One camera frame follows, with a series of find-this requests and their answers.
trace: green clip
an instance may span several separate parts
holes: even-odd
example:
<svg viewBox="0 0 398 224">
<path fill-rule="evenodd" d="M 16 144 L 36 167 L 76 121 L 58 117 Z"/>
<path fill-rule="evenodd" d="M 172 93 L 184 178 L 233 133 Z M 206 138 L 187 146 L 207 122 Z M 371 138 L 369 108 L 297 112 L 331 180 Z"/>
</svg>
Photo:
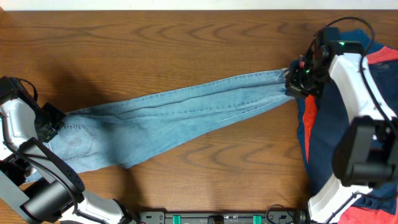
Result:
<svg viewBox="0 0 398 224">
<path fill-rule="evenodd" d="M 261 224 L 261 216 L 260 215 L 253 216 L 253 224 Z"/>
<path fill-rule="evenodd" d="M 173 215 L 173 224 L 181 224 L 181 216 Z"/>
</svg>

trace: pocket embroidery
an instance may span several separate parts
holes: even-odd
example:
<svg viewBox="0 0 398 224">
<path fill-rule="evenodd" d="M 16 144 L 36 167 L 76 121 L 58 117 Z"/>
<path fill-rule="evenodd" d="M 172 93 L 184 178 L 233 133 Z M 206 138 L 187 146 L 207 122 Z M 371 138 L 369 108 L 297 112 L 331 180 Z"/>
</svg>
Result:
<svg viewBox="0 0 398 224">
<path fill-rule="evenodd" d="M 93 148 L 94 139 L 95 134 L 82 124 L 65 125 L 49 145 L 59 158 L 70 161 L 88 155 Z"/>
</svg>

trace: red fabric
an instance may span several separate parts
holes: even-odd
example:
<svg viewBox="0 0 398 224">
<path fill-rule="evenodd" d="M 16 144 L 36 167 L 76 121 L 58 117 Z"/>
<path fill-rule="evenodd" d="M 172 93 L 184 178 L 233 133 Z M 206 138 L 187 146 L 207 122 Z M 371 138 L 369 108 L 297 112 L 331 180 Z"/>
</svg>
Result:
<svg viewBox="0 0 398 224">
<path fill-rule="evenodd" d="M 378 52 L 374 52 L 366 56 L 368 64 L 372 65 L 379 62 L 386 62 L 390 60 L 398 60 L 398 50 L 383 47 Z M 305 141 L 305 157 L 308 162 L 308 155 L 310 152 L 310 138 L 311 130 L 317 116 L 317 106 L 315 98 L 308 96 L 305 99 L 305 111 L 303 115 L 304 123 L 304 141 Z M 381 210 L 365 210 L 362 208 L 350 207 L 344 214 L 342 214 L 338 224 L 398 224 L 398 216 L 390 215 Z"/>
</svg>

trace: wooden tabletop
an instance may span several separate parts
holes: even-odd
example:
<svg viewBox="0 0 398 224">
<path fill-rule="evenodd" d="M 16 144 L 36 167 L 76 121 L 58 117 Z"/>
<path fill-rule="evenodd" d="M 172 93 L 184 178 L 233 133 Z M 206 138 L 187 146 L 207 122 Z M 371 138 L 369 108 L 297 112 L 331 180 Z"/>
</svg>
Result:
<svg viewBox="0 0 398 224">
<path fill-rule="evenodd" d="M 284 68 L 306 51 L 316 30 L 343 16 L 367 19 L 378 42 L 397 47 L 396 11 L 6 12 L 0 74 L 31 81 L 41 105 L 71 111 Z M 309 193 L 297 113 L 290 101 L 128 170 L 80 176 L 87 189 L 131 210 L 303 207 Z M 4 202 L 0 217 L 0 223 L 22 222 Z"/>
</svg>

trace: jeans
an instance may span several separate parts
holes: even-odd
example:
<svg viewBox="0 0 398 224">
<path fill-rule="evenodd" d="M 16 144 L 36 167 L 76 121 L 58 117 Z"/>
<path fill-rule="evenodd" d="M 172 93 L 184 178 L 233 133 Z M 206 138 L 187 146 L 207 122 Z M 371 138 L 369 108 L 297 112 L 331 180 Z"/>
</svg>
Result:
<svg viewBox="0 0 398 224">
<path fill-rule="evenodd" d="M 76 172 L 129 168 L 291 100 L 285 95 L 284 71 L 238 75 L 73 111 L 47 147 Z M 39 177 L 36 172 L 27 180 Z"/>
</svg>

